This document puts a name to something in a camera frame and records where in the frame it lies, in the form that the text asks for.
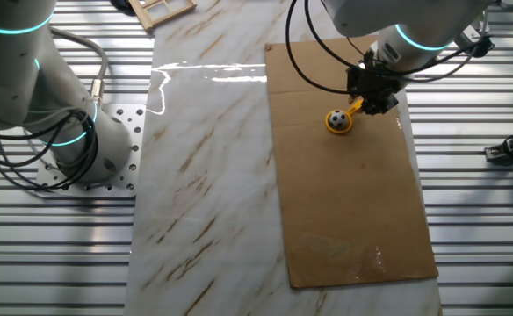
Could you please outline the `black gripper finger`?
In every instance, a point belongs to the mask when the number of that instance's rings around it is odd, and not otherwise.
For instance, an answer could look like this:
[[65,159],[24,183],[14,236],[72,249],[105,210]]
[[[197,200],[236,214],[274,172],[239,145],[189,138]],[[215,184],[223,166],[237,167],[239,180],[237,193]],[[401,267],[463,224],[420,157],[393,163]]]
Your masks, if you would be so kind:
[[347,90],[349,92],[349,104],[353,105],[360,100],[366,93],[365,86],[360,81],[348,81]]
[[382,98],[381,100],[366,99],[364,113],[367,115],[385,114],[398,104],[396,97]]

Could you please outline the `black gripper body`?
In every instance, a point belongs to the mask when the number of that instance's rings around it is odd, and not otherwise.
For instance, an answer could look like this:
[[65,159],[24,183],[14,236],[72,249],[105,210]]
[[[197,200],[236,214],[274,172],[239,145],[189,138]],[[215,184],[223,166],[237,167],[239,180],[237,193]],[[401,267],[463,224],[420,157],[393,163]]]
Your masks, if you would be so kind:
[[360,81],[364,84],[366,93],[364,99],[378,99],[399,92],[405,87],[400,76],[385,68],[383,63],[368,61],[359,63],[347,69],[347,82]]

